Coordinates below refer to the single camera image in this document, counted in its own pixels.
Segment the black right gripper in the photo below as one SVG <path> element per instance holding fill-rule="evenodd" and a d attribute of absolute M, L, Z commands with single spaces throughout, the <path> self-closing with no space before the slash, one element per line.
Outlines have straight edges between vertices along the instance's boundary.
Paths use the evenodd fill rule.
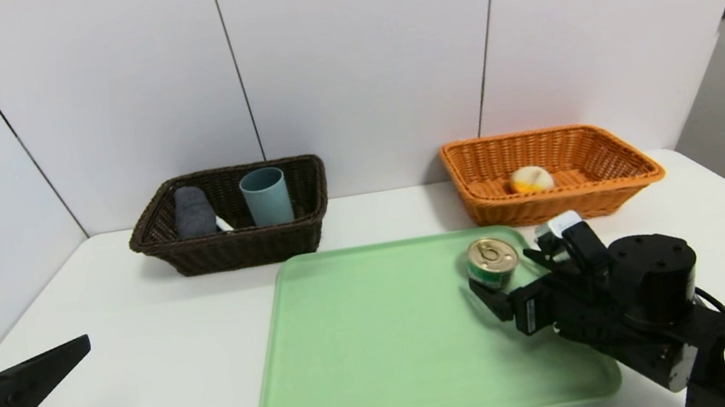
<path fill-rule="evenodd" d="M 574 342 L 598 339 L 600 326 L 595 276 L 585 266 L 565 261 L 557 266 L 551 255 L 525 248 L 522 256 L 546 273 L 535 281 L 505 291 L 470 279 L 469 289 L 499 321 L 515 320 L 525 335 L 551 327 L 560 337 Z"/>

